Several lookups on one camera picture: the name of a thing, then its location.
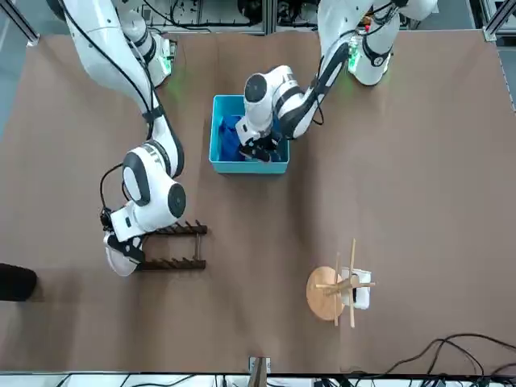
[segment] green light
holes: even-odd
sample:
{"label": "green light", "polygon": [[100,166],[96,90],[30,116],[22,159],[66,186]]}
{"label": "green light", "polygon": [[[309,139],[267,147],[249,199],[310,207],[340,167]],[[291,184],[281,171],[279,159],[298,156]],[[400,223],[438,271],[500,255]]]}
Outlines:
{"label": "green light", "polygon": [[354,74],[356,71],[356,66],[358,65],[358,61],[360,60],[360,52],[356,50],[349,57],[349,61],[347,62],[347,70]]}

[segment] metal frame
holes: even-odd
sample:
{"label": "metal frame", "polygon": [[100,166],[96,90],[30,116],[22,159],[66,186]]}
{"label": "metal frame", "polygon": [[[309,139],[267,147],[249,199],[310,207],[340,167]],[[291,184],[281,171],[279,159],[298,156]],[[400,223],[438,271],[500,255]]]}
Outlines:
{"label": "metal frame", "polygon": [[481,0],[485,14],[484,36],[488,41],[496,40],[496,36],[516,36],[516,0],[505,0],[497,8],[495,0]]}
{"label": "metal frame", "polygon": [[40,34],[36,32],[33,26],[25,19],[19,9],[11,0],[0,0],[0,9],[2,9],[7,17],[13,21],[18,29],[27,37],[27,45],[36,46],[40,40]]}

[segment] wooden stand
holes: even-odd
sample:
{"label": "wooden stand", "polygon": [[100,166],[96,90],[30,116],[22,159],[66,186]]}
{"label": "wooden stand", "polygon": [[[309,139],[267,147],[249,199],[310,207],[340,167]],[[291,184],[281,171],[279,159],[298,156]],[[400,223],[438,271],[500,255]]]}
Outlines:
{"label": "wooden stand", "polygon": [[360,279],[353,274],[353,266],[355,264],[355,246],[356,240],[352,241],[352,254],[349,262],[349,277],[345,280],[339,275],[340,256],[337,253],[337,264],[335,270],[327,266],[316,268],[306,282],[306,300],[315,315],[323,320],[334,321],[335,326],[339,325],[339,316],[344,310],[344,304],[341,301],[341,292],[347,290],[349,292],[349,313],[352,328],[355,327],[355,307],[353,301],[353,289],[371,288],[375,284],[360,283]]}

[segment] round wooden base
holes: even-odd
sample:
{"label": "round wooden base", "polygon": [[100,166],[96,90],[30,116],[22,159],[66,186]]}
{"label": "round wooden base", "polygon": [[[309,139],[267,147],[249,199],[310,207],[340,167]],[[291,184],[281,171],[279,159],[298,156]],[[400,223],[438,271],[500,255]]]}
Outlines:
{"label": "round wooden base", "polygon": [[[337,276],[337,282],[341,281],[342,277]],[[323,320],[331,321],[335,318],[335,297],[338,298],[337,316],[342,314],[344,304],[340,301],[340,296],[337,294],[327,296],[325,289],[317,289],[316,285],[334,285],[335,284],[335,270],[327,266],[316,268],[306,282],[306,300],[310,309],[315,315]]]}

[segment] white block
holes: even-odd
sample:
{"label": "white block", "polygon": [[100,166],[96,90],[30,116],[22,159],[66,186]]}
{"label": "white block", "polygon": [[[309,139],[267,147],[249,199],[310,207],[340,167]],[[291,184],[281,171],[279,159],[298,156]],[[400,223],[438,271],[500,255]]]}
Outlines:
{"label": "white block", "polygon": [[[371,282],[371,272],[366,272],[364,270],[355,268],[353,269],[353,273],[359,277],[361,283]],[[343,268],[340,275],[344,280],[349,278],[349,268]],[[371,288],[358,288],[356,290],[355,308],[369,309],[370,293]],[[342,302],[344,305],[349,306],[349,292],[342,292]]]}

